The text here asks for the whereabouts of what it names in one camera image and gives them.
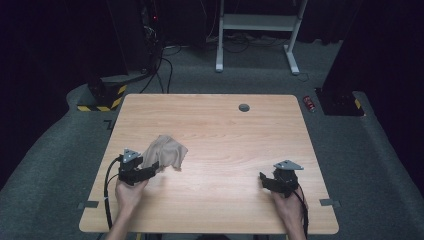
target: human arm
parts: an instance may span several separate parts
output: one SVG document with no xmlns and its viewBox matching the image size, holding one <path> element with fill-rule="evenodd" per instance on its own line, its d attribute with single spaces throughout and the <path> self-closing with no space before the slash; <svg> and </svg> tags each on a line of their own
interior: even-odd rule
<svg viewBox="0 0 424 240">
<path fill-rule="evenodd" d="M 301 188 L 295 192 L 303 197 Z M 277 207 L 278 216 L 284 223 L 287 230 L 287 235 L 290 240 L 306 240 L 303 230 L 303 208 L 302 203 L 295 194 L 291 194 L 288 198 L 283 198 L 279 193 L 272 192 L 275 205 Z"/>
<path fill-rule="evenodd" d="M 125 239 L 134 210 L 141 202 L 143 189 L 149 180 L 130 186 L 125 182 L 117 180 L 115 195 L 118 200 L 118 216 L 106 236 L 107 240 Z"/>
</svg>

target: table top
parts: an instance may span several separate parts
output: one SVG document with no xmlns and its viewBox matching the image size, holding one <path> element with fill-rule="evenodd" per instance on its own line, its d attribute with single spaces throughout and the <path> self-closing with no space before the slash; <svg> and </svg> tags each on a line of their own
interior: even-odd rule
<svg viewBox="0 0 424 240">
<path fill-rule="evenodd" d="M 242 112 L 240 104 L 250 110 Z M 99 167 L 80 229 L 107 232 L 103 185 L 124 148 L 143 153 L 159 135 L 187 147 L 181 171 L 167 167 L 150 179 L 130 226 L 143 233 L 285 233 L 259 172 L 291 160 L 309 205 L 309 233 L 334 234 L 338 223 L 296 97 L 292 95 L 129 94 Z M 111 170 L 118 173 L 119 163 Z M 115 180 L 109 184 L 112 219 Z"/>
</svg>

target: white metal stand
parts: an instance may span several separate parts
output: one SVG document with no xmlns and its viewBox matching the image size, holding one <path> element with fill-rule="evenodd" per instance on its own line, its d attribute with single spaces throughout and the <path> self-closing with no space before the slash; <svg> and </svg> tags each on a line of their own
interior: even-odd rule
<svg viewBox="0 0 424 240">
<path fill-rule="evenodd" d="M 216 55 L 216 71 L 224 70 L 224 52 L 223 35 L 224 29 L 237 30 L 264 30 L 264 31 L 282 31 L 292 32 L 289 45 L 284 45 L 284 52 L 289 61 L 290 69 L 293 75 L 299 74 L 296 60 L 293 56 L 293 47 L 302 23 L 303 13 L 305 12 L 308 0 L 303 0 L 296 16 L 279 15 L 246 15 L 246 14 L 224 14 L 224 0 L 221 0 L 220 18 L 219 18 L 219 39 Z"/>
</svg>

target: beige cloth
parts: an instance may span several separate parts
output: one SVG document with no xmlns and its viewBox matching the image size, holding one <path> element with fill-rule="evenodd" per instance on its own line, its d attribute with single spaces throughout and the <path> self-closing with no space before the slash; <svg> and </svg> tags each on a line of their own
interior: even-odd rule
<svg viewBox="0 0 424 240">
<path fill-rule="evenodd" d="M 147 168 L 159 160 L 160 168 L 156 173 L 163 168 L 173 166 L 180 170 L 183 159 L 188 152 L 188 149 L 167 135 L 160 135 L 153 141 L 149 148 L 143 153 L 143 162 L 139 167 Z"/>
</svg>

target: soda can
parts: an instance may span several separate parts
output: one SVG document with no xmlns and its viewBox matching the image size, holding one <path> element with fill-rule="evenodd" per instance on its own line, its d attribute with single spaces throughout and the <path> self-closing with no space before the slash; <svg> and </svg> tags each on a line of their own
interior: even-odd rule
<svg viewBox="0 0 424 240">
<path fill-rule="evenodd" d="M 305 103 L 305 106 L 309 112 L 315 112 L 315 104 L 312 102 L 312 99 L 309 96 L 303 97 L 303 102 Z"/>
</svg>

